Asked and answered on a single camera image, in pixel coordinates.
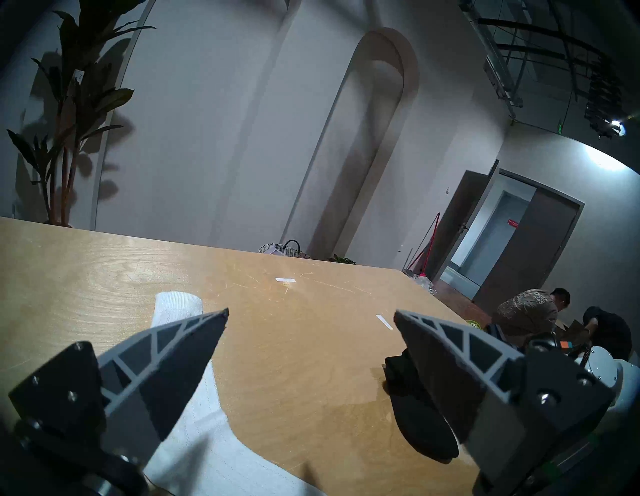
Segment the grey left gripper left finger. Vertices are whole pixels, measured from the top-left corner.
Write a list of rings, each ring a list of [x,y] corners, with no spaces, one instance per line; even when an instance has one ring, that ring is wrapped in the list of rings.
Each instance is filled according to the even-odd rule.
[[[103,354],[74,342],[10,392],[21,419],[72,444],[154,451],[211,363],[229,309],[154,326]]]

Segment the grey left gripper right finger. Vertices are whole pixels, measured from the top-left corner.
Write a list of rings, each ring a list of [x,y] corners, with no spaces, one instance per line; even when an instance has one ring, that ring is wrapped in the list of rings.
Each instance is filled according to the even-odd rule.
[[[397,310],[437,410],[479,468],[474,495],[541,495],[597,446],[615,393],[550,340],[524,353],[467,324]]]

